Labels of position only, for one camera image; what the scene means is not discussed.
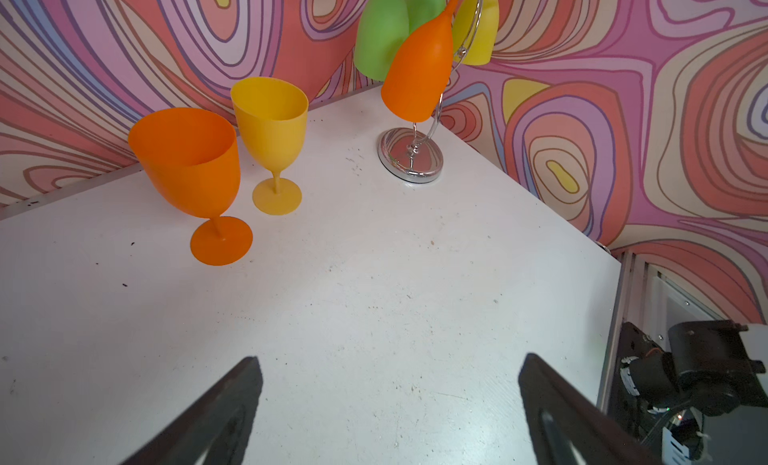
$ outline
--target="orange goblet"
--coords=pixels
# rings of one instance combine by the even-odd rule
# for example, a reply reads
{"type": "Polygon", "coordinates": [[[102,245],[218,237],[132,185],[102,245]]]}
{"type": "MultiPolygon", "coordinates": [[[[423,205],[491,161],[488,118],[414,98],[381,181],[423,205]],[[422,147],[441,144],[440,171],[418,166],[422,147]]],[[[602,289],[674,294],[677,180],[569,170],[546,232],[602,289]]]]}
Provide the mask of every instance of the orange goblet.
{"type": "Polygon", "coordinates": [[[161,110],[130,129],[128,144],[172,206],[210,219],[192,235],[197,260],[227,265],[248,252],[254,240],[250,227],[221,216],[240,188],[235,129],[224,117],[201,109],[161,110]]]}

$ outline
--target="colorful swirl pattern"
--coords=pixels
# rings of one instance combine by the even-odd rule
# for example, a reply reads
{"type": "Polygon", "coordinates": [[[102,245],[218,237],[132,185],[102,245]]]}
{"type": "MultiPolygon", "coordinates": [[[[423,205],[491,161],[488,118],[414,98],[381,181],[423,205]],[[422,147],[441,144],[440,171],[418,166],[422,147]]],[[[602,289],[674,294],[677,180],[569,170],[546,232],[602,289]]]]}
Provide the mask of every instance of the colorful swirl pattern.
{"type": "MultiPolygon", "coordinates": [[[[171,106],[234,121],[270,75],[314,104],[370,86],[366,0],[0,0],[0,206],[134,163],[171,106]]],[[[723,316],[768,310],[768,0],[499,0],[492,62],[442,121],[591,239],[723,316]]]]}

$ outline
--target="round chrome base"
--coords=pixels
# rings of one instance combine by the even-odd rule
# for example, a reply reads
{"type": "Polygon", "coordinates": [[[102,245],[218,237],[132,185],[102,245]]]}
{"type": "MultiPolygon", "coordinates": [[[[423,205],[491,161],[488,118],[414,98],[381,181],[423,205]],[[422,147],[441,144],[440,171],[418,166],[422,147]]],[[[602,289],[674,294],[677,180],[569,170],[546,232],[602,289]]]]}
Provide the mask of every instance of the round chrome base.
{"type": "MultiPolygon", "coordinates": [[[[419,140],[426,137],[417,132],[419,140]]],[[[442,152],[432,139],[418,144],[414,151],[413,130],[387,130],[379,138],[379,159],[399,179],[413,183],[432,182],[442,171],[442,152]]]]}

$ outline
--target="yellow goblet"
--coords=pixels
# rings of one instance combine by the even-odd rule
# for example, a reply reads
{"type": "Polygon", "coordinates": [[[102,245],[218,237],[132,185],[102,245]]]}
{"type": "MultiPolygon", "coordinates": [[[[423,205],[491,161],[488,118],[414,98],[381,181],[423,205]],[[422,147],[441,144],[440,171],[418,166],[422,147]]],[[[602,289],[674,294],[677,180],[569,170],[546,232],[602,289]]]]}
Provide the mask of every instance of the yellow goblet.
{"type": "Polygon", "coordinates": [[[267,76],[241,80],[231,93],[248,152],[273,176],[256,186],[254,204],[270,215],[291,213],[301,203],[301,189],[280,173],[301,152],[310,101],[299,87],[267,76]]]}

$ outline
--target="goblet base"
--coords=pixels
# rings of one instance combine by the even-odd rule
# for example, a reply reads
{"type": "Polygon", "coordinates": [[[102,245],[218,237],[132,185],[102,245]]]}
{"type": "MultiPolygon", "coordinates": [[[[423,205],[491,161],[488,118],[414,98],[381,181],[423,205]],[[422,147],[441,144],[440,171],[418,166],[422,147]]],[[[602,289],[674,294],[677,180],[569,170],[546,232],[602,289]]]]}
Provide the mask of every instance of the goblet base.
{"type": "Polygon", "coordinates": [[[269,215],[286,215],[299,208],[301,189],[288,179],[280,179],[280,193],[275,193],[275,180],[267,179],[254,189],[254,205],[269,215]]]}
{"type": "Polygon", "coordinates": [[[379,138],[379,160],[389,172],[399,179],[412,183],[428,183],[442,172],[442,152],[435,141],[417,132],[423,140],[414,149],[413,130],[390,129],[379,138]]]}
{"type": "Polygon", "coordinates": [[[254,242],[248,224],[234,217],[218,217],[197,227],[190,241],[192,255],[206,265],[229,265],[243,258],[254,242]]]}

